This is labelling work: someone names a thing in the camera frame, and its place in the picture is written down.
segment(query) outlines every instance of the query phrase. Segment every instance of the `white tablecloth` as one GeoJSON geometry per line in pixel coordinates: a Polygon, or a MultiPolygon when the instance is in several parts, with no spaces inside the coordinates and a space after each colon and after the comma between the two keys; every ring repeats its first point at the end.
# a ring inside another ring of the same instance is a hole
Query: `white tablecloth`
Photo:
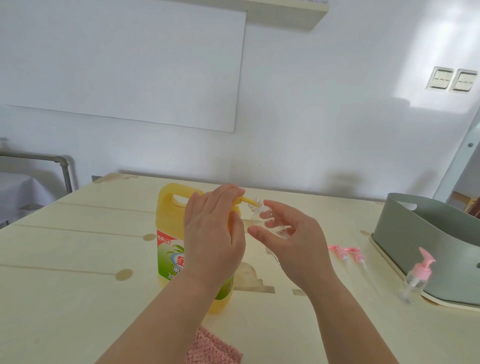
{"type": "Polygon", "coordinates": [[[17,216],[20,208],[24,206],[46,206],[53,201],[55,197],[35,178],[0,172],[0,223],[17,216]]]}

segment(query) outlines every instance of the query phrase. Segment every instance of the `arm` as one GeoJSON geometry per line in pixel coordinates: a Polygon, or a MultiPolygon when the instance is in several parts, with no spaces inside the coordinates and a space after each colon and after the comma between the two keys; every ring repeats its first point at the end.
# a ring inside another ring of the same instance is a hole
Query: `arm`
{"type": "Polygon", "coordinates": [[[237,185],[226,184],[190,198],[184,221],[185,267],[97,364],[185,362],[208,308],[243,258],[243,223],[230,211],[233,200],[244,193],[237,185]]]}
{"type": "Polygon", "coordinates": [[[325,352],[330,364],[398,364],[365,312],[336,276],[322,229],[318,222],[297,209],[275,201],[264,201],[275,220],[281,219],[290,237],[279,238],[259,226],[251,236],[268,247],[286,275],[310,299],[317,315],[325,352]]]}

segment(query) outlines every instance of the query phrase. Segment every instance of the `wall shelf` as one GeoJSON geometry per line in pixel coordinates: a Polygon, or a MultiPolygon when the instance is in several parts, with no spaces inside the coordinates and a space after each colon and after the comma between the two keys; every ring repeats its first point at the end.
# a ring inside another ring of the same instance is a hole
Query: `wall shelf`
{"type": "Polygon", "coordinates": [[[329,5],[304,0],[172,0],[247,12],[247,21],[312,30],[328,13],[329,5]]]}

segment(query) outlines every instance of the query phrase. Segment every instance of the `wooden table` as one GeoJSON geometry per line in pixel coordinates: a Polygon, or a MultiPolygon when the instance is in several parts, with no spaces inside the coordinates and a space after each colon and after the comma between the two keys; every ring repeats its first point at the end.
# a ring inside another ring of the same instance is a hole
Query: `wooden table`
{"type": "MultiPolygon", "coordinates": [[[[92,363],[140,314],[161,289],[155,209],[169,182],[216,187],[109,174],[0,230],[1,363],[92,363]]],[[[319,221],[329,244],[362,250],[376,288],[360,266],[346,268],[331,253],[334,268],[401,363],[478,362],[480,314],[397,299],[402,281],[369,242],[382,203],[256,189],[246,196],[292,205],[319,221]]],[[[234,291],[204,325],[239,348],[244,364],[326,363],[308,298],[249,236],[243,262],[275,293],[234,291]]]]}

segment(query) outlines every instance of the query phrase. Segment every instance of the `metal railing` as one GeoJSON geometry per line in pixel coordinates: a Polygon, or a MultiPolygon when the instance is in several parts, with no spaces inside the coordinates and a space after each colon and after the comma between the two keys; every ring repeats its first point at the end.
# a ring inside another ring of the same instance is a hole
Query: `metal railing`
{"type": "Polygon", "coordinates": [[[63,179],[65,180],[65,188],[67,193],[71,194],[72,190],[72,181],[70,180],[70,174],[68,172],[68,161],[65,157],[61,156],[47,156],[37,153],[21,153],[21,152],[11,152],[6,150],[0,150],[0,157],[12,157],[12,158],[24,158],[24,159],[36,159],[36,160],[49,160],[52,162],[59,163],[63,171],[63,179]]]}

